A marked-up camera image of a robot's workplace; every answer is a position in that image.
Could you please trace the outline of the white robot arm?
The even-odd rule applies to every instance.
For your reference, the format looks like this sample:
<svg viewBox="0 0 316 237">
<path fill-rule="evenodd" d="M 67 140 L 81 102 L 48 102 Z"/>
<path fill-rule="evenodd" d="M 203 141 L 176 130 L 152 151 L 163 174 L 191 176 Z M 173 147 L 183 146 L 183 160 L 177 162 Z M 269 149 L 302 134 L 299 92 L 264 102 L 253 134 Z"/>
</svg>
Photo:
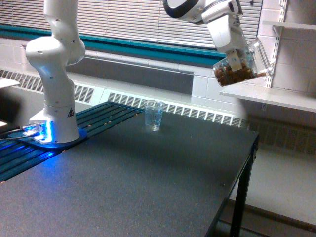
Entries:
<svg viewBox="0 0 316 237">
<path fill-rule="evenodd" d="M 213 43 L 225 53 L 233 70 L 241 68 L 239 50 L 246 47 L 240 26 L 242 8 L 237 0 L 165 0 L 165 12 L 172 18 L 206 24 Z M 75 116 L 74 83 L 66 67 L 80 62 L 85 46 L 77 26 L 75 0 L 46 0 L 43 14 L 52 34 L 27 43 L 26 56 L 40 75 L 44 88 L 43 109 L 30 119 L 35 128 L 26 130 L 43 145 L 65 144 L 80 138 Z"/>
</svg>

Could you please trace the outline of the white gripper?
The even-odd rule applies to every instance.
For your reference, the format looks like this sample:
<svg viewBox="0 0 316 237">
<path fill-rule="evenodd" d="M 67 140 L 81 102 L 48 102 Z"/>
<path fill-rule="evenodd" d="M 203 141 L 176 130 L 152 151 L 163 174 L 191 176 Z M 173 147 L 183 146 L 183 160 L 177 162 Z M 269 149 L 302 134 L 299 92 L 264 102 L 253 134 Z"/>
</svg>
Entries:
<svg viewBox="0 0 316 237">
<path fill-rule="evenodd" d="M 207 0 L 201 16 L 217 50 L 227 54 L 231 69 L 242 69 L 236 49 L 244 49 L 247 42 L 240 26 L 243 12 L 239 1 Z"/>
</svg>

